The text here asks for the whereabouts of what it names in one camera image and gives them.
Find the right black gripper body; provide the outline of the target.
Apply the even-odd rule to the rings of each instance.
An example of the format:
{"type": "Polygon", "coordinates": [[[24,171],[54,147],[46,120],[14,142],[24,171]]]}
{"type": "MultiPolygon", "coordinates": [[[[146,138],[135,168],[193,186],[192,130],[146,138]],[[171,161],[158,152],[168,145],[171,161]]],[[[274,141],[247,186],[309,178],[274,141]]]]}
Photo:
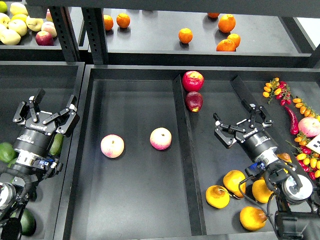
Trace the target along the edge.
{"type": "Polygon", "coordinates": [[[249,119],[236,124],[244,132],[236,132],[236,140],[253,162],[274,162],[278,157],[278,144],[264,129],[262,123],[256,122],[251,127],[249,119]]]}

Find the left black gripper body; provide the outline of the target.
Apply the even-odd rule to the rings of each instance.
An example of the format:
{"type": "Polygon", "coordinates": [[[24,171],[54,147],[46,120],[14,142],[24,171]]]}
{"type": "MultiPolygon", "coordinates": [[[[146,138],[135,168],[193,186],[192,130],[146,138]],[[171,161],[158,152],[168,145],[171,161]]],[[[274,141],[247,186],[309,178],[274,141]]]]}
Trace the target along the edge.
{"type": "Polygon", "coordinates": [[[51,119],[51,112],[39,111],[33,117],[27,119],[18,113],[14,115],[13,122],[22,126],[13,148],[16,152],[27,151],[38,157],[46,157],[53,144],[58,124],[51,119]]]}

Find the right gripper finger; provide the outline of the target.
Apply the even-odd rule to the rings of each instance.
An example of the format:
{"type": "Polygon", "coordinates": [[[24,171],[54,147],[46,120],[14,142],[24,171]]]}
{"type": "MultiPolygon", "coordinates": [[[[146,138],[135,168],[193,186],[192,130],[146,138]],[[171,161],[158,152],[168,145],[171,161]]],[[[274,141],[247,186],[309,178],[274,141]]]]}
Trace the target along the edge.
{"type": "Polygon", "coordinates": [[[272,126],[273,120],[263,105],[257,105],[256,102],[249,102],[241,99],[244,108],[249,112],[248,119],[240,122],[240,126],[245,129],[264,129],[272,126]]]}
{"type": "Polygon", "coordinates": [[[246,133],[245,128],[223,123],[216,112],[213,114],[213,118],[215,120],[214,135],[227,149],[231,148],[237,142],[236,133],[246,133]]]}

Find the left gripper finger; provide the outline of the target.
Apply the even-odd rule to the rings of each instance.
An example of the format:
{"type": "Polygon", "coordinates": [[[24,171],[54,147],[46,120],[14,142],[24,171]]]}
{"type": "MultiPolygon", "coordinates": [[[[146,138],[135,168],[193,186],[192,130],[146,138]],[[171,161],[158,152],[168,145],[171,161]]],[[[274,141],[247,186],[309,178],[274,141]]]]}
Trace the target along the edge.
{"type": "Polygon", "coordinates": [[[46,127],[44,130],[47,135],[49,134],[62,134],[65,137],[70,137],[80,120],[76,108],[77,98],[71,95],[66,107],[59,112],[51,114],[41,121],[42,125],[46,127]]]}
{"type": "Polygon", "coordinates": [[[38,113],[40,112],[39,104],[41,103],[45,90],[40,88],[37,93],[30,96],[27,101],[21,101],[17,107],[17,110],[13,117],[13,122],[16,124],[25,124],[27,121],[27,116],[30,114],[31,120],[34,123],[38,123],[40,118],[38,113]]]}

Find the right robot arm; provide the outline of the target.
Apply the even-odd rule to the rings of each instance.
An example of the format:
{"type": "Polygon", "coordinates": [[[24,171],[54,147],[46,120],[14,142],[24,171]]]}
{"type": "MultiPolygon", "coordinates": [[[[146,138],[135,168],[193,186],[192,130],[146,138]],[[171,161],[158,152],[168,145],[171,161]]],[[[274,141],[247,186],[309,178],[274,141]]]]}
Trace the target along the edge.
{"type": "Polygon", "coordinates": [[[238,191],[249,180],[263,177],[277,211],[271,222],[279,240],[318,240],[320,238],[320,204],[316,201],[317,188],[297,166],[285,163],[276,155],[277,143],[267,132],[273,120],[264,106],[242,104],[250,113],[234,125],[225,124],[217,113],[214,134],[226,148],[239,143],[253,164],[245,169],[247,177],[236,184],[238,191]]]}

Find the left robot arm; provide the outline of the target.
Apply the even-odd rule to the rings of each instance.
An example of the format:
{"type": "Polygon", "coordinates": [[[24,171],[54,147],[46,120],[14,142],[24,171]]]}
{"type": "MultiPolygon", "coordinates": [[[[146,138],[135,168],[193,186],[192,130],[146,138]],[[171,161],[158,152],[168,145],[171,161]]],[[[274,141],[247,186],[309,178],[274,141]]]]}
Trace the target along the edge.
{"type": "Polygon", "coordinates": [[[26,234],[22,219],[29,201],[36,199],[38,184],[61,172],[60,154],[64,137],[70,137],[80,120],[77,98],[71,95],[66,107],[51,113],[40,110],[44,89],[21,101],[13,123],[22,127],[9,150],[0,149],[0,172],[13,177],[0,184],[0,238],[19,240],[26,234]]]}

